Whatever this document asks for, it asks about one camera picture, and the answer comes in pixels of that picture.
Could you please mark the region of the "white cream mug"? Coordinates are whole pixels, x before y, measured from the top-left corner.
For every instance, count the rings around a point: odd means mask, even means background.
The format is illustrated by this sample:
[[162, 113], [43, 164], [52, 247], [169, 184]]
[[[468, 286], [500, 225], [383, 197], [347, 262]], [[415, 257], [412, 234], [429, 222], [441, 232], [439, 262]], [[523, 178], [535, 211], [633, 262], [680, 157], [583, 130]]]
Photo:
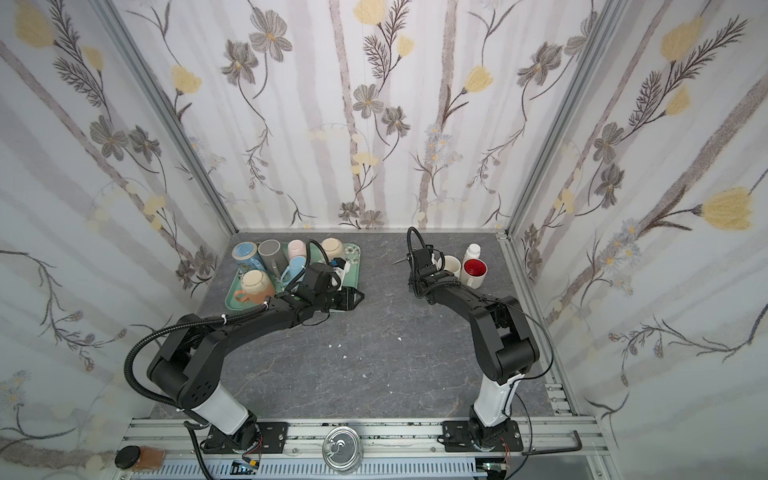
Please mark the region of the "white cream mug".
[[461, 272], [461, 261], [451, 255], [445, 255], [444, 256], [444, 265], [443, 269], [450, 274], [452, 274], [454, 277], [459, 278], [460, 272]]

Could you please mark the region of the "white mug with red inside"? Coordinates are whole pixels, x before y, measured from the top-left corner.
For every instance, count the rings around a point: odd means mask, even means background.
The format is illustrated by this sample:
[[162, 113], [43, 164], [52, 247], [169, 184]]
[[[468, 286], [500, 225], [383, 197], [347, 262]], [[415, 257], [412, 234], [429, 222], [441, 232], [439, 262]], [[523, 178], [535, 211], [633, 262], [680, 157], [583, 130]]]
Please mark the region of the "white mug with red inside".
[[477, 290], [482, 286], [487, 272], [488, 267], [484, 261], [471, 258], [462, 265], [460, 281], [463, 285]]

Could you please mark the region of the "green plastic tray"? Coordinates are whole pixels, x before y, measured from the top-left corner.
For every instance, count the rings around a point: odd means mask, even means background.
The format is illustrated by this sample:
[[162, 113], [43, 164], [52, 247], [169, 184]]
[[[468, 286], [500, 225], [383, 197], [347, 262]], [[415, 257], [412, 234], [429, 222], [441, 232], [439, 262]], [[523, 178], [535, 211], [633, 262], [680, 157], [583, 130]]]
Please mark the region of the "green plastic tray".
[[[279, 275], [275, 276], [273, 271], [265, 268], [265, 264], [257, 252], [257, 246], [258, 244], [255, 242], [245, 241], [236, 244], [231, 251], [231, 256], [238, 265], [238, 269], [224, 302], [230, 310], [243, 311], [255, 306], [253, 302], [245, 299], [242, 287], [242, 279], [249, 271], [259, 270], [266, 273], [277, 293], [284, 290], [284, 286], [291, 279], [293, 271], [299, 271], [299, 268], [289, 266], [287, 272], [282, 269]], [[344, 287], [358, 287], [361, 257], [362, 252], [359, 245], [351, 242], [342, 243], [341, 259], [345, 261], [345, 265], [344, 270], [338, 270], [338, 273]]]

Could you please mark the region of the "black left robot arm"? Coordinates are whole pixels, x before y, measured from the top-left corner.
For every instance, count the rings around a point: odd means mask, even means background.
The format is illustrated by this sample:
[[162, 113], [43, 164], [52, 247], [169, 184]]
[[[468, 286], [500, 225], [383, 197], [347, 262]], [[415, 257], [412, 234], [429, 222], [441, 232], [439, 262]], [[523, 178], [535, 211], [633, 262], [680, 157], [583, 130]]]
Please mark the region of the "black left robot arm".
[[264, 446], [256, 415], [222, 384], [225, 358], [271, 333], [309, 324], [318, 312], [351, 311], [364, 299], [344, 285], [343, 257], [307, 260], [300, 274], [281, 292], [236, 315], [201, 318], [188, 314], [154, 331], [128, 352], [123, 366], [127, 384], [139, 395], [170, 405], [188, 416], [184, 426], [194, 436], [208, 429], [216, 449], [248, 460]]

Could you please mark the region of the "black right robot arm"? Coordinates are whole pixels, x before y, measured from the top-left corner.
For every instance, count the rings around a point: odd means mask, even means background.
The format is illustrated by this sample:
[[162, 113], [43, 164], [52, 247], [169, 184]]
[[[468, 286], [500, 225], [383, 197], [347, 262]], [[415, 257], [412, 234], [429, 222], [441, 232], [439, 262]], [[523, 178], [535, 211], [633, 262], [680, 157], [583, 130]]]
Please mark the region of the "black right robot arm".
[[516, 298], [477, 293], [440, 269], [432, 256], [429, 245], [409, 250], [409, 287], [416, 297], [450, 309], [470, 326], [483, 379], [470, 408], [468, 438], [463, 443], [489, 451], [513, 436], [513, 398], [539, 360], [540, 349]]

